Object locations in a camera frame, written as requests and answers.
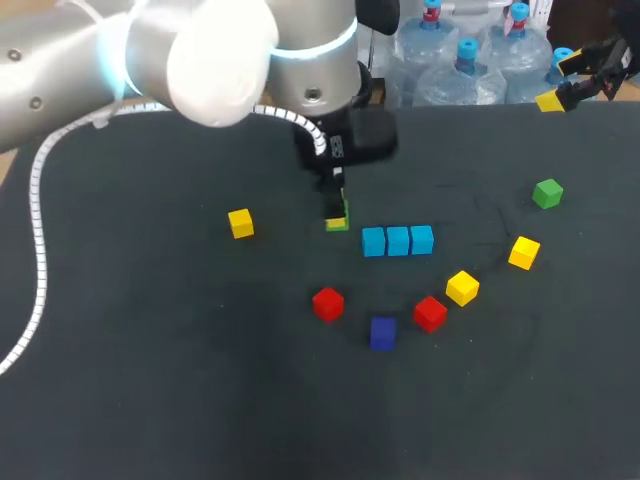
black table surface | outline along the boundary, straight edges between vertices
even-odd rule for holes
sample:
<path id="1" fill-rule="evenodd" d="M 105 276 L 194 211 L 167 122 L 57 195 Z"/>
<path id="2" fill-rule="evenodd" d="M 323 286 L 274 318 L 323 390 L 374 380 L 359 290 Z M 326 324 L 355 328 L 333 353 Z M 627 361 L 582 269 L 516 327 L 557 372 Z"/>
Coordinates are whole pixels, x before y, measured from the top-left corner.
<path id="1" fill-rule="evenodd" d="M 328 234 L 291 129 L 171 113 L 86 127 L 42 179 L 48 303 L 0 378 L 0 478 L 630 479 L 640 476 L 640 105 L 398 113 L 400 149 L 347 172 Z M 0 191 L 0 355 L 35 288 L 34 143 Z M 559 207 L 531 201 L 556 179 Z M 227 212 L 256 235 L 233 240 Z M 430 257 L 363 257 L 361 228 L 431 224 Z M 518 235 L 534 268 L 507 264 Z M 465 308 L 412 308 L 465 269 Z M 328 326 L 311 296 L 333 286 Z M 376 353 L 374 315 L 398 321 Z"/>

red cube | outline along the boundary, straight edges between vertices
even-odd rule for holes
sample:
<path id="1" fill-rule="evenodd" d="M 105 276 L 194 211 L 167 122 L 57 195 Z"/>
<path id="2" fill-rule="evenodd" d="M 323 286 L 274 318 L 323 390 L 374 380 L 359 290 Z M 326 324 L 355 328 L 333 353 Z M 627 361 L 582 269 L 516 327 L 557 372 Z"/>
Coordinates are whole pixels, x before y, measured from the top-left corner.
<path id="1" fill-rule="evenodd" d="M 313 297 L 313 311 L 327 323 L 344 313 L 344 297 L 333 288 L 323 288 Z"/>
<path id="2" fill-rule="evenodd" d="M 428 333 L 433 333 L 447 321 L 447 307 L 435 298 L 427 297 L 416 305 L 413 320 Z"/>

water bottle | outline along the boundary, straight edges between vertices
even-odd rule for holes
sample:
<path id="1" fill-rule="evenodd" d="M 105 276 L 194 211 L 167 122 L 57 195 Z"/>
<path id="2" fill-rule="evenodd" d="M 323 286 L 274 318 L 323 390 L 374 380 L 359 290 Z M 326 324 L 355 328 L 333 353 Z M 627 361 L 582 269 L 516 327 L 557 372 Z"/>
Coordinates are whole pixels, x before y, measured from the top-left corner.
<path id="1" fill-rule="evenodd" d="M 476 61 L 478 42 L 461 40 L 454 64 L 428 70 L 416 88 L 415 106 L 504 103 L 507 84 L 498 70 Z"/>
<path id="2" fill-rule="evenodd" d="M 547 70 L 552 59 L 551 44 L 546 35 L 533 28 L 526 28 L 529 5 L 511 5 L 513 26 L 505 36 L 503 26 L 491 29 L 492 62 L 507 81 L 536 70 Z"/>
<path id="3" fill-rule="evenodd" d="M 387 105 L 410 107 L 420 75 L 445 56 L 453 26 L 440 19 L 441 5 L 441 0 L 424 0 L 422 18 L 412 18 L 398 31 L 386 78 Z"/>
<path id="4" fill-rule="evenodd" d="M 507 84 L 507 103 L 535 103 L 536 97 L 555 90 L 564 82 L 577 82 L 576 75 L 565 77 L 558 68 L 558 62 L 573 53 L 569 48 L 557 48 L 553 52 L 551 68 L 546 72 L 536 71 L 510 80 Z"/>

cable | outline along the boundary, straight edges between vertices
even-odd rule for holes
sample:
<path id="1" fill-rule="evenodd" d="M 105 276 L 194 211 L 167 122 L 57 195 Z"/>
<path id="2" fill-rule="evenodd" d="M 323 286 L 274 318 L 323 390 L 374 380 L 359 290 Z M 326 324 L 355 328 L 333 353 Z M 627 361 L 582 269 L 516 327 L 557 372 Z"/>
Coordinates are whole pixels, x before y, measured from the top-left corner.
<path id="1" fill-rule="evenodd" d="M 164 105 L 160 105 L 159 103 L 144 103 L 122 107 L 114 113 L 114 116 L 168 111 L 170 111 L 170 109 Z M 313 137 L 316 155 L 320 156 L 326 151 L 327 142 L 324 134 L 316 125 L 313 124 L 313 122 L 309 121 L 305 117 L 289 110 L 267 107 L 264 105 L 254 106 L 253 113 L 266 115 L 268 117 L 281 118 L 299 125 Z M 18 342 L 0 363 L 0 375 L 3 375 L 18 360 L 18 358 L 20 358 L 31 342 L 38 325 L 40 325 L 40 320 L 42 319 L 42 314 L 44 313 L 44 307 L 47 300 L 47 254 L 44 241 L 44 228 L 42 226 L 42 208 L 40 204 L 40 180 L 42 178 L 44 164 L 47 161 L 47 157 L 51 153 L 51 150 L 53 150 L 53 147 L 55 147 L 65 135 L 90 123 L 101 121 L 104 121 L 104 115 L 101 112 L 87 115 L 86 117 L 83 117 L 49 135 L 36 153 L 33 166 L 31 167 L 31 176 L 29 178 L 29 210 L 31 212 L 33 241 L 36 251 L 36 298 L 34 301 L 33 311 L 31 313 L 31 319 L 29 320 L 29 323 L 27 323 L 27 327 L 24 329 L 24 332 Z"/>

blue cube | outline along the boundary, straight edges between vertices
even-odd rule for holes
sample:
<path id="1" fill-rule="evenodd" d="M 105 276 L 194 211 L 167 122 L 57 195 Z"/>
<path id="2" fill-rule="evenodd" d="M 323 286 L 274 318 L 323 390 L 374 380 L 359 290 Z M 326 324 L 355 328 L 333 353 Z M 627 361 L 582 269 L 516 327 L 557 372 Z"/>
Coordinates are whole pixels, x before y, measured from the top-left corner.
<path id="1" fill-rule="evenodd" d="M 387 248 L 387 239 L 382 227 L 362 229 L 362 250 L 365 257 L 382 257 Z"/>
<path id="2" fill-rule="evenodd" d="M 409 229 L 407 227 L 387 228 L 390 257 L 402 257 L 409 255 Z"/>
<path id="3" fill-rule="evenodd" d="M 433 230 L 429 225 L 411 227 L 411 255 L 433 253 Z"/>
<path id="4" fill-rule="evenodd" d="M 375 317 L 371 320 L 371 350 L 390 352 L 396 345 L 396 319 Z"/>

